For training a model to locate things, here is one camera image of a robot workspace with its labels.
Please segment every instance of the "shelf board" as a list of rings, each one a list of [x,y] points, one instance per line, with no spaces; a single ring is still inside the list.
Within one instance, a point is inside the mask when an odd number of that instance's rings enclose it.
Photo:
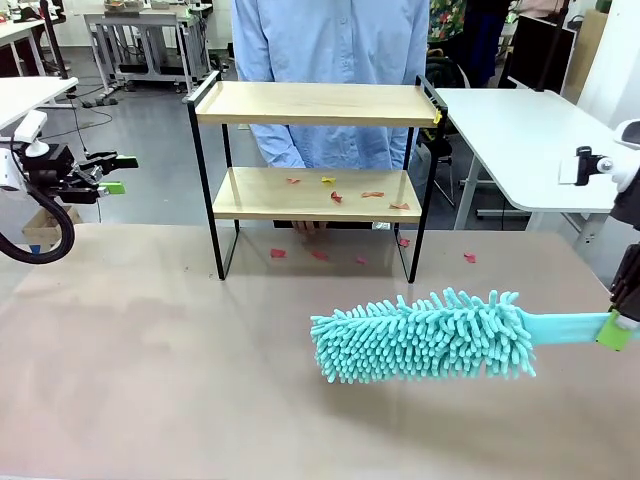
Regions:
[[[411,85],[222,81],[196,113],[203,123],[432,127],[436,109]]]
[[[322,177],[336,181],[326,184]],[[290,184],[288,178],[300,182]],[[342,203],[331,198],[333,191]],[[364,192],[385,196],[362,198]],[[390,203],[406,203],[409,210],[390,208]],[[233,167],[213,202],[217,218],[240,220],[418,223],[421,211],[404,170]]]

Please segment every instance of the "cable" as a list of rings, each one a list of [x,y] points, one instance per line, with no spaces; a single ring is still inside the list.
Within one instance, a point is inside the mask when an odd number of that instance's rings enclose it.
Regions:
[[[61,239],[60,244],[50,252],[34,254],[16,247],[7,239],[7,237],[0,233],[0,252],[4,253],[9,258],[22,263],[29,263],[32,265],[44,265],[46,263],[52,263],[60,260],[73,248],[73,244],[75,243],[76,238],[75,230],[73,228],[73,222],[71,221],[71,218],[69,218],[69,215],[67,215],[67,212],[64,210],[64,208],[62,208],[53,199],[47,197],[45,194],[40,192],[37,188],[33,187],[29,183],[24,171],[22,170],[22,168],[20,168],[18,160],[16,159],[15,151],[13,149],[14,142],[15,138],[12,135],[9,146],[11,150],[11,158],[20,171],[22,178],[25,180],[27,193],[29,194],[29,196],[35,199],[35,201],[38,202],[40,206],[42,206],[42,208],[48,211],[53,216],[53,218],[57,220],[58,225],[60,226]]]
[[[502,196],[502,215],[500,216],[500,230],[504,232],[504,209],[507,208],[507,197]]]
[[[88,130],[89,128],[94,128],[94,127],[101,127],[102,125],[106,125],[107,123],[111,123],[113,121],[113,117],[111,115],[109,115],[108,113],[104,113],[104,112],[99,112],[97,110],[94,110],[92,108],[90,108],[89,110],[91,110],[93,113],[97,113],[98,115],[103,115],[105,117],[108,117],[109,119],[102,122],[102,123],[94,123],[92,125],[87,125],[85,127],[80,127],[77,130]],[[75,132],[76,130],[69,130],[68,132],[63,132],[63,133],[56,133],[54,135],[47,135],[46,137],[42,137],[40,140],[47,140],[49,138],[54,138],[54,137],[61,137],[63,135],[68,135],[70,133]]]
[[[126,47],[124,45],[122,45],[122,43],[120,43],[120,40],[118,38],[116,38],[116,43],[120,46],[120,48],[122,48],[125,52],[127,52],[129,55],[135,55],[136,58],[140,57],[140,56],[144,56],[144,52],[142,51],[142,49],[140,47],[138,47],[135,44],[131,45],[131,48],[134,48],[135,50],[137,50],[137,52],[132,52],[131,50],[129,50],[129,46],[127,45]]]
[[[84,144],[84,140],[82,139],[82,135],[80,134],[80,125],[78,125],[78,112],[76,111],[76,106],[73,104],[72,99],[69,99],[69,104],[71,104],[71,108],[73,109],[73,118],[76,121],[76,130],[78,132],[78,137],[80,138],[80,143],[82,144],[82,149],[86,153],[87,146]]]
[[[11,160],[13,160],[13,163],[18,169],[18,171],[20,172],[20,175],[22,175],[23,180],[25,182],[28,182],[27,176],[24,174],[24,170],[22,170],[22,167],[18,164],[18,159],[16,158],[16,152],[13,149],[14,142],[15,142],[15,133],[11,135],[11,138],[9,139],[9,150],[11,151]]]
[[[97,86],[98,88],[91,90],[90,92],[84,92],[81,93],[80,95],[76,95],[76,98],[80,98],[80,97],[86,97],[87,95],[91,95],[92,93],[96,93],[99,92],[100,90],[102,90],[104,88],[104,85],[100,84],[100,86]]]

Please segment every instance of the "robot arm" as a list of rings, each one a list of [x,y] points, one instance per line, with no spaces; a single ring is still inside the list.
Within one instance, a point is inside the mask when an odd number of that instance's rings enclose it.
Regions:
[[[640,230],[640,120],[624,122],[614,139],[630,148],[624,158],[594,155],[591,147],[579,147],[576,157],[563,162],[560,183],[583,186],[592,175],[611,175],[618,195],[610,215]],[[611,286],[612,309],[620,315],[616,325],[623,330],[640,327],[640,244],[630,245]]]
[[[0,190],[24,191],[33,197],[58,222],[60,244],[43,254],[32,254],[16,247],[0,234],[0,252],[14,260],[31,264],[51,263],[64,257],[75,240],[73,223],[66,211],[56,203],[93,204],[109,194],[122,194],[120,183],[101,183],[101,179],[119,168],[137,168],[135,157],[116,152],[86,155],[77,162],[66,144],[47,145],[38,134],[47,120],[43,112],[32,111],[16,129],[9,149],[0,149]]]

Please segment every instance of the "office chair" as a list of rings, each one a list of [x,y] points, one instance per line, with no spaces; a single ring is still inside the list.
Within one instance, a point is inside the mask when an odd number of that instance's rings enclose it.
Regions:
[[[460,66],[444,56],[441,50],[431,50],[427,56],[427,68],[425,77],[436,88],[469,88],[469,80],[460,68]],[[450,126],[450,133],[455,133],[455,129]],[[449,143],[448,136],[445,135],[442,140],[435,140],[435,129],[421,128],[418,131],[417,145],[424,145],[431,153],[431,160],[437,161],[438,164],[449,166],[449,193],[436,180],[434,185],[442,194],[447,203],[452,208],[456,207],[453,183],[453,148]]]

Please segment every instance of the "black monitor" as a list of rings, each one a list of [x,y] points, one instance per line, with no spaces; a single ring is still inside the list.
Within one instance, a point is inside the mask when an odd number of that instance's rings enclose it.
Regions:
[[[537,18],[520,16],[513,39],[513,56],[509,77],[516,83],[537,88],[551,50],[556,26]],[[573,52],[575,32],[562,29],[556,52],[543,88],[562,93],[564,80]]]

